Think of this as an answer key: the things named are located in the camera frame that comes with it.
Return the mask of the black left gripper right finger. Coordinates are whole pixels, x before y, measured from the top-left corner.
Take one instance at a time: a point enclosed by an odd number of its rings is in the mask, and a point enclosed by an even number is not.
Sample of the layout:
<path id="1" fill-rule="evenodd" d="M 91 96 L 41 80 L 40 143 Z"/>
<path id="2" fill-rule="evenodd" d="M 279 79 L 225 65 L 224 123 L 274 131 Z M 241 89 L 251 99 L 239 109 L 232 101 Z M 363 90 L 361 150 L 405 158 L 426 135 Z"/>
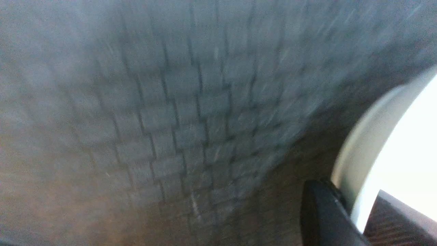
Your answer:
<path id="1" fill-rule="evenodd" d="M 436 222 L 384 191 L 373 204 L 364 236 L 372 246 L 435 246 Z"/>

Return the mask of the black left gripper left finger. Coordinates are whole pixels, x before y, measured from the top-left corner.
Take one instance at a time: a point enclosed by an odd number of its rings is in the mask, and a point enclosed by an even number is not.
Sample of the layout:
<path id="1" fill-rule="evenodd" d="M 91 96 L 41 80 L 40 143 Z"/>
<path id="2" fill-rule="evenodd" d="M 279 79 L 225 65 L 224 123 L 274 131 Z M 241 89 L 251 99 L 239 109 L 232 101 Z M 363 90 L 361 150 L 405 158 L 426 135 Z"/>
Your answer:
<path id="1" fill-rule="evenodd" d="M 305 181 L 300 209 L 302 245 L 369 246 L 344 205 L 342 193 L 331 181 Z"/>

